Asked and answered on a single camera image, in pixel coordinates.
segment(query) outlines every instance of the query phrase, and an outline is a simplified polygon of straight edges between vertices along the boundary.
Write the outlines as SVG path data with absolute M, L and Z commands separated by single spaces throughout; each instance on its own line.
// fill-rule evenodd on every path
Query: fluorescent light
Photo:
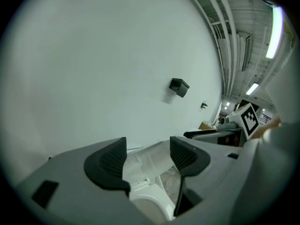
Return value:
M 267 58 L 273 58 L 280 42 L 283 27 L 283 13 L 281 7 L 273 8 L 272 35 L 267 51 Z
M 246 92 L 246 95 L 250 95 L 256 88 L 258 87 L 258 83 L 254 83 L 252 87 Z

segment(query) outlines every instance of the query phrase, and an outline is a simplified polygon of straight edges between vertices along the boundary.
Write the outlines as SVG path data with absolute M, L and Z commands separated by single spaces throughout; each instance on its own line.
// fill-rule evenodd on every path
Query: floor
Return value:
M 179 172 L 174 167 L 160 175 L 165 191 L 175 205 L 180 191 L 180 177 Z

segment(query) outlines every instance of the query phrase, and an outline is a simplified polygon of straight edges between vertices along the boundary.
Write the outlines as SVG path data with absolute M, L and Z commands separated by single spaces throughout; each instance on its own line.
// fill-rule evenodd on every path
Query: ceiling light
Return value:
M 246 92 L 246 95 L 250 95 L 256 88 L 258 87 L 258 83 L 254 83 L 252 87 Z
M 283 13 L 281 7 L 273 8 L 272 35 L 267 51 L 267 58 L 273 58 L 280 42 L 283 27 Z

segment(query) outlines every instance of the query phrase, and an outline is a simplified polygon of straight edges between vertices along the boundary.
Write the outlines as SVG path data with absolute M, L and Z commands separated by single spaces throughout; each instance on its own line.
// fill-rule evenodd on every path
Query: ceiling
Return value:
M 210 0 L 198 0 L 198 2 L 208 17 L 214 21 L 219 21 Z M 221 1 L 217 0 L 217 2 L 224 18 L 228 19 Z M 251 46 L 247 69 L 245 71 L 237 70 L 230 97 L 225 95 L 223 97 L 235 103 L 244 99 L 276 113 L 276 109 L 264 88 L 284 66 L 285 59 L 291 51 L 292 37 L 285 29 L 276 56 L 273 59 L 266 58 L 272 30 L 272 8 L 261 0 L 228 0 L 228 2 L 237 33 L 245 32 L 249 34 L 251 36 Z M 231 33 L 229 24 L 226 23 L 226 25 L 228 32 Z M 250 96 L 246 95 L 247 90 L 254 82 L 258 83 L 259 87 Z

